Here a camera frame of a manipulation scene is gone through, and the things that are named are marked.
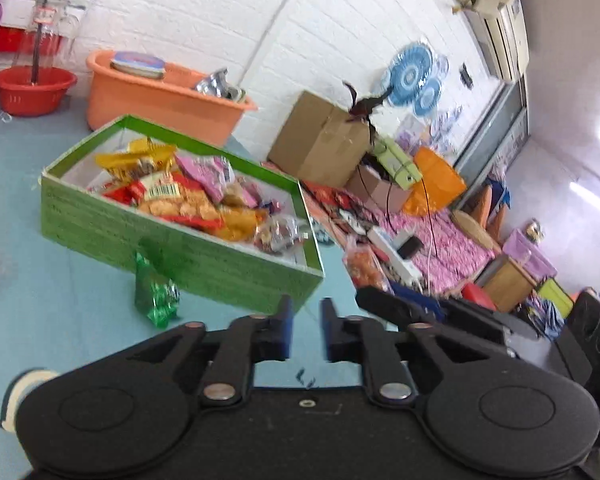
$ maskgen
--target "white brick wall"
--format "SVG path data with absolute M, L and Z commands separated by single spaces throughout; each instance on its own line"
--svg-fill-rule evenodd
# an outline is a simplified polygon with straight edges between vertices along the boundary
M 78 73 L 74 94 L 88 93 L 84 59 L 96 48 L 139 50 L 210 72 L 245 77 L 260 110 L 246 115 L 235 136 L 266 156 L 303 89 L 349 105 L 341 80 L 369 92 L 396 51 L 426 38 L 449 57 L 441 107 L 464 106 L 455 133 L 466 136 L 498 87 L 483 67 L 464 16 L 453 0 L 93 0 L 67 66 Z M 0 56 L 0 68 L 10 57 Z M 458 68 L 474 78 L 465 89 Z M 392 134 L 405 110 L 383 108 L 375 123 Z

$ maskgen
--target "red cushion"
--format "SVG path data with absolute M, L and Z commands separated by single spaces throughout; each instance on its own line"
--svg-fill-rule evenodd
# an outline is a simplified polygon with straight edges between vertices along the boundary
M 491 298 L 475 283 L 467 283 L 462 288 L 462 297 L 489 310 L 496 310 L 496 306 L 491 301 Z

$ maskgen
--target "pink patterned cloth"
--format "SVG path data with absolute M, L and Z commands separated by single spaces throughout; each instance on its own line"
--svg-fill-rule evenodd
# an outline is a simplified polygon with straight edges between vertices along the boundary
M 415 235 L 422 240 L 424 247 L 411 260 L 420 271 L 427 276 L 427 260 L 429 260 L 430 289 L 441 294 L 454 288 L 462 280 L 466 280 L 481 269 L 494 257 L 489 251 L 464 235 L 449 218 L 449 211 L 442 210 L 431 215 L 433 232 L 438 247 L 438 257 L 432 244 L 429 217 L 408 216 L 404 213 L 391 215 L 391 225 L 386 216 L 380 214 L 381 227 L 388 233 L 394 233 L 391 225 L 400 231 L 403 228 L 413 229 Z

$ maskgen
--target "air conditioner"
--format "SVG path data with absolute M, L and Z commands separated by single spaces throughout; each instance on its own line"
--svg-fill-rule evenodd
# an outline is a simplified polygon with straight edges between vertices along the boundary
M 474 0 L 467 18 L 492 75 L 515 83 L 529 63 L 520 0 Z

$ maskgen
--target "power strip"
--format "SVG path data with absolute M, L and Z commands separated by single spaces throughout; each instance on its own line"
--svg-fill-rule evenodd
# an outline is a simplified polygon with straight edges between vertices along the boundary
M 405 285 L 413 286 L 422 280 L 422 273 L 409 260 L 403 260 L 394 247 L 394 241 L 382 228 L 373 227 L 367 233 L 369 241 L 389 257 L 389 263 L 394 271 L 404 281 Z

